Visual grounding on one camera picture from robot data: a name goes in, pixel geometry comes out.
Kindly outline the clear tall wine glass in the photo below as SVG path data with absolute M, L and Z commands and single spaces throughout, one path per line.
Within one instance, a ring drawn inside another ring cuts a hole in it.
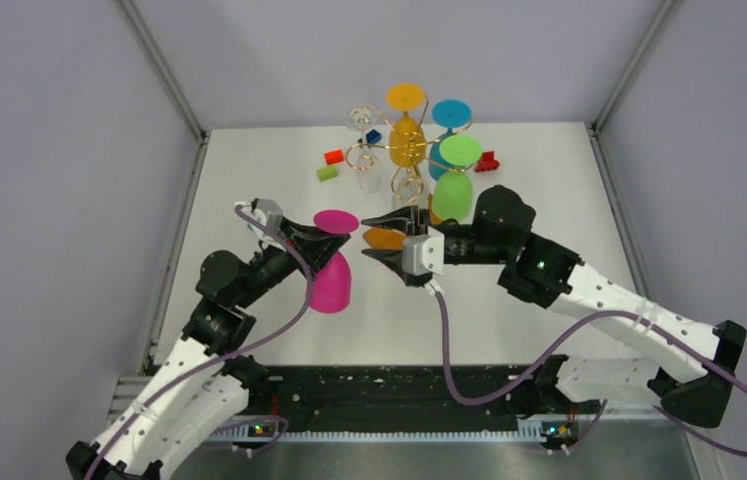
M 359 140 L 346 152 L 345 160 L 365 194 L 374 194 L 381 187 L 381 165 L 367 135 L 374 126 L 373 110 L 368 105 L 358 105 L 349 111 L 348 125 L 357 130 Z

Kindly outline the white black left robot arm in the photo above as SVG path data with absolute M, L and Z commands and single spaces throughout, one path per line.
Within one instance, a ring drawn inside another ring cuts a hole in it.
M 224 422 L 268 404 L 267 373 L 248 353 L 297 324 L 314 296 L 315 276 L 348 242 L 288 220 L 268 203 L 239 202 L 235 214 L 259 233 L 252 260 L 219 250 L 200 267 L 201 299 L 172 350 L 143 390 L 66 463 L 74 479 L 168 479 Z M 246 308 L 291 274 L 306 280 L 304 303 L 284 325 L 248 343 L 255 319 Z

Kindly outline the blue plastic wine glass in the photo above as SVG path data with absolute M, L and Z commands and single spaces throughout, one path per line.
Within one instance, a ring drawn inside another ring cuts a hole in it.
M 438 181 L 453 165 L 443 159 L 440 146 L 445 139 L 453 136 L 456 130 L 468 125 L 472 120 L 472 110 L 462 100 L 445 99 L 437 102 L 432 108 L 432 120 L 444 132 L 436 138 L 436 142 L 429 147 L 428 172 L 433 181 Z

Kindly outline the gold wire glass rack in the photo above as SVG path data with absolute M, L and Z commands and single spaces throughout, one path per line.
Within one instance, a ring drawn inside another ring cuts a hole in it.
M 348 127 L 361 137 L 340 152 L 341 159 L 362 187 L 374 192 L 383 182 L 379 156 L 387 155 L 395 165 L 389 180 L 393 207 L 425 209 L 434 225 L 457 223 L 472 211 L 474 184 L 469 172 L 478 167 L 483 151 L 467 134 L 472 115 L 462 103 L 437 104 L 432 119 L 444 132 L 428 138 L 423 120 L 407 111 L 391 122 L 372 106 L 356 106 L 348 113 Z

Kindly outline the clear glass tumbler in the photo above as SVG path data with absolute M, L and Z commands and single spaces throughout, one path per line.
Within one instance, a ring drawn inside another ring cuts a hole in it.
M 394 209 L 429 206 L 428 183 L 412 168 L 399 168 L 391 180 L 391 206 Z

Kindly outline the yellow plastic wine glass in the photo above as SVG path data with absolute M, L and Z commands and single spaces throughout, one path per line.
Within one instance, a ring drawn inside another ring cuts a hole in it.
M 396 84 L 387 92 L 387 105 L 400 113 L 400 117 L 390 124 L 387 148 L 391 161 L 397 167 L 414 168 L 424 160 L 425 133 L 411 113 L 426 107 L 426 100 L 425 92 L 415 83 Z

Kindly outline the pink plastic wine glass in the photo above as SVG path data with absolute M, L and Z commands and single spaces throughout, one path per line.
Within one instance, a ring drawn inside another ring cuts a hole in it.
M 339 209 L 322 210 L 313 220 L 316 227 L 332 234 L 351 234 L 360 225 L 355 215 Z M 323 314 L 342 312 L 351 302 L 351 291 L 351 267 L 338 251 L 315 278 L 311 308 Z

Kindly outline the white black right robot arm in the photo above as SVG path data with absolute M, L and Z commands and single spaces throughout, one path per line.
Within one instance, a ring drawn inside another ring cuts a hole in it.
M 535 397 L 549 412 L 571 403 L 609 400 L 655 405 L 702 428 L 718 427 L 746 340 L 743 326 L 697 322 L 665 309 L 600 274 L 574 251 L 532 230 L 536 212 L 513 190 L 482 191 L 473 219 L 433 223 L 406 206 L 365 225 L 400 232 L 398 249 L 367 250 L 410 287 L 422 287 L 447 265 L 498 265 L 498 284 L 516 299 L 573 319 L 635 352 L 632 359 L 550 354 L 534 371 Z

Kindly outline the green plastic wine glass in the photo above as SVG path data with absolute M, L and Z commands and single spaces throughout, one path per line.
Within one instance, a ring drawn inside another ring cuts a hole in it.
M 440 143 L 439 156 L 448 170 L 437 180 L 431 203 L 441 220 L 464 220 L 470 213 L 474 187 L 467 171 L 482 156 L 480 143 L 466 134 L 451 135 Z

